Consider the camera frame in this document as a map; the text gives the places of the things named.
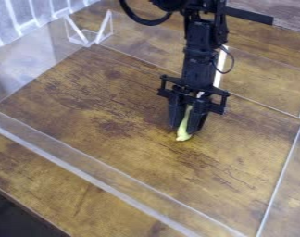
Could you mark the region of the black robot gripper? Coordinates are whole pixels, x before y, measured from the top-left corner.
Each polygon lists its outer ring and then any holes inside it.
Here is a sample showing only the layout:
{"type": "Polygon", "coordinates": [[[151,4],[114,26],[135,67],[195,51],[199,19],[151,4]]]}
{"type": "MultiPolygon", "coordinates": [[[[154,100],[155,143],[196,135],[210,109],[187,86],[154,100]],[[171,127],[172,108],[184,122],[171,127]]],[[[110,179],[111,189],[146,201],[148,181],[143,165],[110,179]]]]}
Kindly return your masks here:
{"type": "Polygon", "coordinates": [[[168,101],[168,124],[176,128],[191,106],[186,132],[194,134],[205,124],[209,112],[223,114],[229,92],[213,85],[222,47],[213,36],[210,21],[191,21],[186,29],[184,58],[180,77],[160,76],[158,95],[168,101]]]}

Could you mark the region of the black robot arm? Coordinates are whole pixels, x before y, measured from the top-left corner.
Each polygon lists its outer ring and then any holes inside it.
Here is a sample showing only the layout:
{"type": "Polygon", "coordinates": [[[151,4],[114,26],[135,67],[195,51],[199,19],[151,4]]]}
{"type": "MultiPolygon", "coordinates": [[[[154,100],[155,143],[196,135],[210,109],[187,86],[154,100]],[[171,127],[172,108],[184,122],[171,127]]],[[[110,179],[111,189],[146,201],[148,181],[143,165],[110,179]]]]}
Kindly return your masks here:
{"type": "Polygon", "coordinates": [[[223,48],[229,30],[225,20],[226,0],[171,0],[164,10],[178,10],[184,19],[184,58],[179,78],[162,75],[158,95],[168,101],[168,123],[180,125],[188,116],[186,133],[196,133],[209,113],[225,113],[230,93],[214,86],[218,49],[223,48]]]}

